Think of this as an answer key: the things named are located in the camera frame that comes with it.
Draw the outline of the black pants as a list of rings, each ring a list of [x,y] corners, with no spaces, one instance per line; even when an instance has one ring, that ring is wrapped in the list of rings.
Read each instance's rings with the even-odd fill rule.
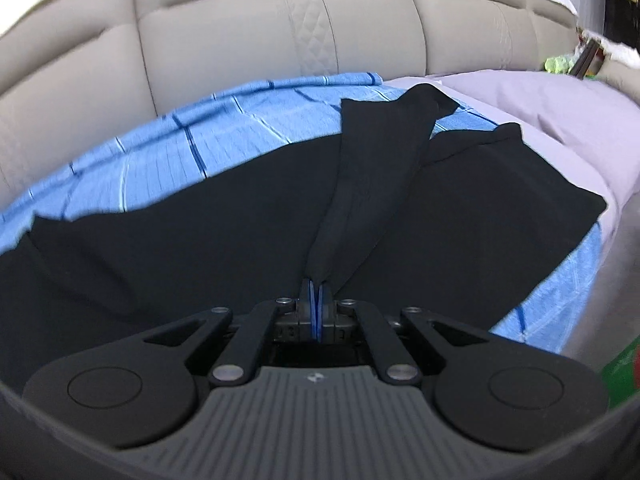
[[[597,225],[518,125],[436,132],[456,103],[419,84],[341,102],[342,130],[121,214],[37,218],[1,257],[1,377],[208,307],[246,313],[303,280],[387,315],[491,328]]]

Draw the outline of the blue plaid bed sheet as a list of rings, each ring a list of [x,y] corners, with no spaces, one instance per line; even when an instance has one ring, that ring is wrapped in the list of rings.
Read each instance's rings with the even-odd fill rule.
[[[109,140],[32,185],[2,210],[1,249],[15,247],[37,217],[73,220],[155,203],[276,148],[333,134],[340,102],[391,101],[418,84],[372,73],[263,80],[212,94]],[[597,171],[532,126],[524,142],[606,208],[586,238],[492,332],[560,352],[585,312],[615,230],[612,195]]]

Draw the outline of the lavender pillow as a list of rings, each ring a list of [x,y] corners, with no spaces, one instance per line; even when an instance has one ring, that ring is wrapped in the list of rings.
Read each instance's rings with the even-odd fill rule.
[[[568,180],[600,194],[602,249],[578,272],[590,293],[552,311],[525,306],[498,334],[600,370],[639,335],[639,107],[607,84],[543,72],[428,76],[486,118],[517,122],[526,142]]]

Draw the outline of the beige padded headboard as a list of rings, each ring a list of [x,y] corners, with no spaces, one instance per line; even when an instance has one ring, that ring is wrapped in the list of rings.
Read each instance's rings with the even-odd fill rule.
[[[575,28],[552,0],[43,0],[1,38],[1,200],[218,90],[536,70]]]

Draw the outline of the green item on nightstand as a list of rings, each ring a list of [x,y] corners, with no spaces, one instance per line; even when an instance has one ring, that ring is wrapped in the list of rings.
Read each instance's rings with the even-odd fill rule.
[[[552,56],[544,61],[544,71],[550,74],[569,74],[580,58],[580,54],[567,53]]]

